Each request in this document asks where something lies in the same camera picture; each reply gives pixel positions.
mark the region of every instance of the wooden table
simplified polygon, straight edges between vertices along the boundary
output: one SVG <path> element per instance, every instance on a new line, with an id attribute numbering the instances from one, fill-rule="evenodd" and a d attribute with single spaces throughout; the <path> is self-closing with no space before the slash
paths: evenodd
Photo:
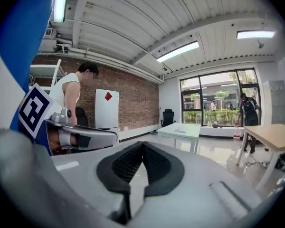
<path id="1" fill-rule="evenodd" d="M 241 160 L 248 134 L 254 136 L 266 147 L 270 148 L 273 152 L 270 159 L 270 164 L 267 167 L 263 178 L 256 187 L 256 189 L 260 189 L 267 182 L 270 174 L 272 173 L 276 165 L 279 155 L 285 152 L 285 125 L 273 124 L 268 126 L 246 126 L 244 127 L 244 129 L 245 132 L 241 152 L 237 160 L 237 165 Z"/>
<path id="2" fill-rule="evenodd" d="M 176 140 L 184 140 L 191 142 L 190 152 L 197 152 L 200 125 L 197 124 L 184 124 L 184 123 L 173 123 L 166 127 L 157 130 L 159 142 L 162 141 L 162 137 L 174 138 L 174 147 L 176 147 Z"/>

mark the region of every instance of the glossy tile floor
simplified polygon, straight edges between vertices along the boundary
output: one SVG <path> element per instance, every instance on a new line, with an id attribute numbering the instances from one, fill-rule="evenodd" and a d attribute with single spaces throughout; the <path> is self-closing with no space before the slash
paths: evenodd
<path id="1" fill-rule="evenodd" d="M 158 143 L 158 137 L 157 135 L 149 134 L 136 139 L 125 141 L 123 143 L 133 143 L 135 141 L 150 141 Z M 225 140 L 200 137 L 197 154 L 214 160 L 226 168 L 228 171 L 230 171 L 232 174 L 248 182 L 253 188 L 255 188 L 263 177 L 266 169 L 259 164 L 254 164 L 248 167 L 246 163 L 255 162 L 249 153 L 245 153 L 242 156 L 239 166 L 236 166 L 241 143 L 242 141 L 240 140 Z M 173 147 L 174 139 L 163 138 L 162 144 Z M 189 152 L 190 142 L 177 140 L 176 148 Z M 256 146 L 256 152 L 252 154 L 256 161 L 268 162 L 270 160 L 271 152 L 266 152 L 264 148 L 265 147 L 263 145 Z M 279 179 L 284 178 L 284 176 L 284 172 L 274 169 L 267 183 L 263 188 L 258 190 L 257 193 L 262 199 L 265 199 L 271 191 L 276 189 L 276 183 L 279 181 Z M 130 185 L 130 204 L 132 214 L 134 214 L 143 203 L 143 190 L 148 185 L 147 172 L 143 164 L 140 166 L 136 175 L 133 177 Z"/>

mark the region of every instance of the man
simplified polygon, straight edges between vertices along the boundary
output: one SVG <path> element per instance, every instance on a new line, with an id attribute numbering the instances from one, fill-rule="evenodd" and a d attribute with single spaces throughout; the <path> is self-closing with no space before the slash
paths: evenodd
<path id="1" fill-rule="evenodd" d="M 214 112 L 217 109 L 217 107 L 215 106 L 214 101 L 212 101 L 210 105 L 211 105 L 211 111 Z"/>
<path id="2" fill-rule="evenodd" d="M 79 66 L 77 72 L 70 73 L 60 79 L 51 89 L 49 96 L 62 107 L 66 107 L 72 112 L 72 123 L 77 125 L 75 113 L 76 103 L 80 97 L 80 85 L 91 85 L 98 79 L 98 67 L 94 63 L 86 62 Z M 77 136 L 56 129 L 49 130 L 49 145 L 51 150 L 55 150 L 62 145 L 77 146 Z"/>
<path id="3" fill-rule="evenodd" d="M 239 125 L 239 120 L 241 117 L 241 113 L 243 113 L 244 121 L 246 126 L 257 126 L 258 125 L 258 117 L 257 117 L 257 109 L 260 109 L 260 107 L 257 105 L 257 102 L 252 97 L 247 97 L 245 93 L 241 94 L 241 103 L 239 107 L 239 115 L 237 118 L 237 125 Z M 246 144 L 244 147 L 244 151 L 247 151 L 246 148 L 248 146 L 248 136 L 246 139 Z M 255 152 L 256 148 L 256 138 L 251 136 L 251 143 L 250 143 L 250 153 Z"/>

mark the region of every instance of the red diamond decoration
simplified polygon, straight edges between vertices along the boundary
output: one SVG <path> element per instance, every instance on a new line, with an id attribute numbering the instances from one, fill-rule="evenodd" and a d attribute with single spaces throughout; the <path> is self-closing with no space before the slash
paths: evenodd
<path id="1" fill-rule="evenodd" d="M 105 97 L 104 97 L 107 101 L 109 101 L 112 98 L 112 95 L 108 92 L 106 93 Z"/>

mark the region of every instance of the black chair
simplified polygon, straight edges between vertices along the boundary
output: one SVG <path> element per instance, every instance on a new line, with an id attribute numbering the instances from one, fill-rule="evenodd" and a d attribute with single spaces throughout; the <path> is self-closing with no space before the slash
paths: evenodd
<path id="1" fill-rule="evenodd" d="M 81 107 L 76 107 L 75 112 L 77 117 L 77 124 L 80 126 L 88 127 L 89 124 L 84 109 Z"/>
<path id="2" fill-rule="evenodd" d="M 161 120 L 162 127 L 171 125 L 173 122 L 174 123 L 176 122 L 173 120 L 174 112 L 171 109 L 165 109 L 165 111 L 162 114 L 163 114 L 163 120 Z"/>

